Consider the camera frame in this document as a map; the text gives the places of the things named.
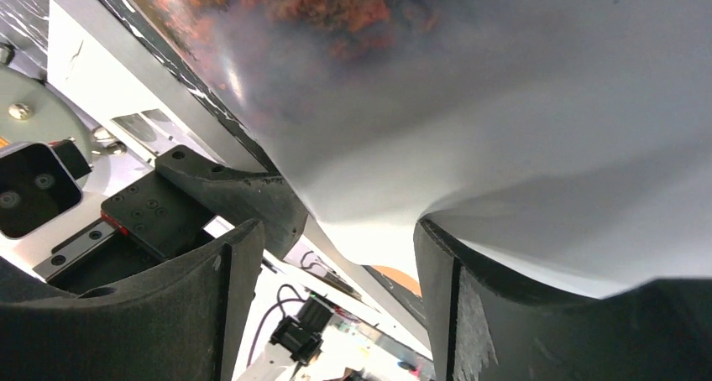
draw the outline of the black camera module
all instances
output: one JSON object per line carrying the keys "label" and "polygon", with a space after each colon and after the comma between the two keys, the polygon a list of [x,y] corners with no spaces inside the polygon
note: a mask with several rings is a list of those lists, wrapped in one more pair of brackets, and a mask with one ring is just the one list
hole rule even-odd
{"label": "black camera module", "polygon": [[41,190],[48,190],[55,184],[55,177],[52,174],[40,174],[34,177],[34,184]]}
{"label": "black camera module", "polygon": [[8,190],[0,194],[0,209],[13,209],[20,204],[20,195],[13,191]]}
{"label": "black camera module", "polygon": [[46,144],[0,149],[0,232],[21,238],[81,202],[81,189]]}

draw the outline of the clear plastic sheet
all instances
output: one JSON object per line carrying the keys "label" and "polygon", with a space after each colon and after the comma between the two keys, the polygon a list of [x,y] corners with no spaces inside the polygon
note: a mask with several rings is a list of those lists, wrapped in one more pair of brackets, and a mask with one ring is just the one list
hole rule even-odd
{"label": "clear plastic sheet", "polygon": [[712,273],[712,0],[134,0],[337,248],[602,296]]}

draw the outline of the camera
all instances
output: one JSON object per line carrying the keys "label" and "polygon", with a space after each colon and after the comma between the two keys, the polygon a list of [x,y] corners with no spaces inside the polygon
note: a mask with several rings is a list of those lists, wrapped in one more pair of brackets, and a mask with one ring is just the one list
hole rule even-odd
{"label": "camera", "polygon": [[22,238],[81,202],[81,188],[46,144],[0,149],[0,232]]}

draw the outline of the camera lens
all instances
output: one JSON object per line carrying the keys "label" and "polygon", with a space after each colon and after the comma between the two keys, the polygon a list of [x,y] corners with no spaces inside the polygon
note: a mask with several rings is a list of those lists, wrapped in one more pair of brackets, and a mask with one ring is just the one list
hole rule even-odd
{"label": "camera lens", "polygon": [[20,204],[20,195],[12,190],[0,194],[0,208],[12,209]]}
{"label": "camera lens", "polygon": [[40,174],[34,179],[34,184],[41,190],[48,190],[55,184],[55,177],[52,174]]}

